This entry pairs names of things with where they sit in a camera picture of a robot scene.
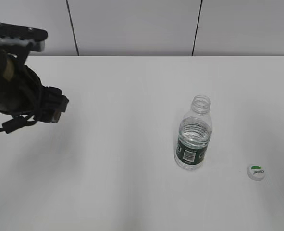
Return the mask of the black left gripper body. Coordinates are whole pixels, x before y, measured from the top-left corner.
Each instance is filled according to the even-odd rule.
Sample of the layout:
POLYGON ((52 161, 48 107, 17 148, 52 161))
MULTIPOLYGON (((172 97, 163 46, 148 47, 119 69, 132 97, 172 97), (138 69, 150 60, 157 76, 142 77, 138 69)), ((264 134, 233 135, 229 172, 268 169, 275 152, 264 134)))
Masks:
POLYGON ((59 122, 69 103, 61 89, 44 86, 32 69, 12 55, 7 58, 3 78, 8 98, 6 112, 13 116, 31 114, 34 122, 59 122))

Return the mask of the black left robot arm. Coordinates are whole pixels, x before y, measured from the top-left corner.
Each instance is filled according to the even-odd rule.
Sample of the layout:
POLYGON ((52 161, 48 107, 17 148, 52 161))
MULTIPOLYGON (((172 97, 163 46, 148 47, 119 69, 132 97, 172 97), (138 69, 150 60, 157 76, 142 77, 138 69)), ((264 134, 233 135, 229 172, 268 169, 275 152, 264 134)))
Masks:
POLYGON ((32 48, 31 42, 25 46, 0 45, 0 113, 57 123, 69 100, 61 89, 44 86, 39 76, 25 65, 32 48))

